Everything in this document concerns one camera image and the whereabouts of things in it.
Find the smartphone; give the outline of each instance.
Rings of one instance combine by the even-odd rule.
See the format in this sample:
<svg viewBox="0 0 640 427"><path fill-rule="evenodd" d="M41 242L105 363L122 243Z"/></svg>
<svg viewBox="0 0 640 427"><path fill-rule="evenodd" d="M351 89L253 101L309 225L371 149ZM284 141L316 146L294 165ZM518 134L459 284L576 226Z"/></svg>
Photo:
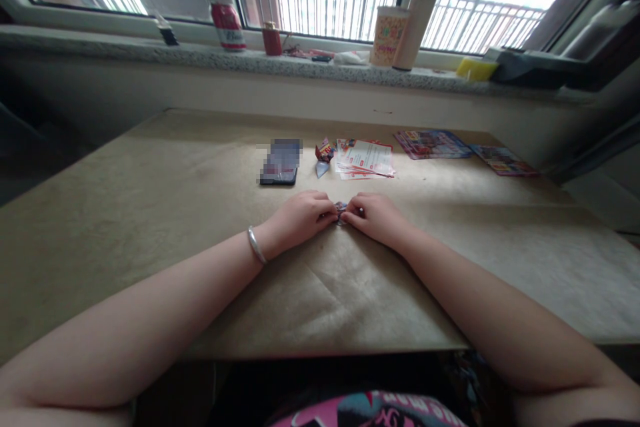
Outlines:
<svg viewBox="0 0 640 427"><path fill-rule="evenodd" d="M300 164L299 139L275 139L260 171L260 185L295 185Z"/></svg>

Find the yellow sponge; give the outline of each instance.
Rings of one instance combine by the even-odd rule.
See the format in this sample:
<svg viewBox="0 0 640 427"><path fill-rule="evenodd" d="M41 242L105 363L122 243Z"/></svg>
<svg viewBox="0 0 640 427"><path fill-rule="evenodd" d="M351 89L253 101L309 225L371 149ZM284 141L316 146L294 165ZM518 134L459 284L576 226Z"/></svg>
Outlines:
<svg viewBox="0 0 640 427"><path fill-rule="evenodd" d="M496 68L498 68L498 63L496 62L464 57L455 74L469 81L487 81L491 78Z"/></svg>

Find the printed shirt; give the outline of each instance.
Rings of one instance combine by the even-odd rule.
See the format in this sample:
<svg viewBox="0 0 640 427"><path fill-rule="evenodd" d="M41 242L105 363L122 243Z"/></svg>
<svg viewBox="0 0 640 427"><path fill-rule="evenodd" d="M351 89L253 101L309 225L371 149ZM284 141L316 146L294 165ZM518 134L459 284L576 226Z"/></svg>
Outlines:
<svg viewBox="0 0 640 427"><path fill-rule="evenodd" d="M336 397L271 427L446 427L465 424L431 397L372 390Z"/></svg>

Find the paper cup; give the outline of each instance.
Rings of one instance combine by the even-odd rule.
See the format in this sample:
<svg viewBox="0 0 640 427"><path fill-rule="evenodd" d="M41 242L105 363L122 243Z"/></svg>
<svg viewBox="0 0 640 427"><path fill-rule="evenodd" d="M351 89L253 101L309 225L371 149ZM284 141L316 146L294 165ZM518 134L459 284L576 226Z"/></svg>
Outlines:
<svg viewBox="0 0 640 427"><path fill-rule="evenodd" d="M408 18L409 11L402 7L378 7L371 52L372 65L390 67L393 64L393 57Z"/></svg>

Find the table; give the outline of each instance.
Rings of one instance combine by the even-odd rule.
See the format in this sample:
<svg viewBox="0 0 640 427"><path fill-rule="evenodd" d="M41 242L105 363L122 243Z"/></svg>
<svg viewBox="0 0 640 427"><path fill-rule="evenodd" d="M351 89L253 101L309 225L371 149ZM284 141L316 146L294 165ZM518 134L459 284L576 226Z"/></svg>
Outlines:
<svg viewBox="0 0 640 427"><path fill-rule="evenodd" d="M391 136L399 128L408 127L169 110L108 143L0 209L0 362L305 189L334 201L386 193L412 222L593 341L640 341L640 252L548 179L499 177L477 157L410 160ZM317 179L313 149L325 136L392 143L397 177ZM278 137L303 140L295 187L257 185L265 157L257 145ZM185 357L466 345L399 256L335 226L270 263Z"/></svg>

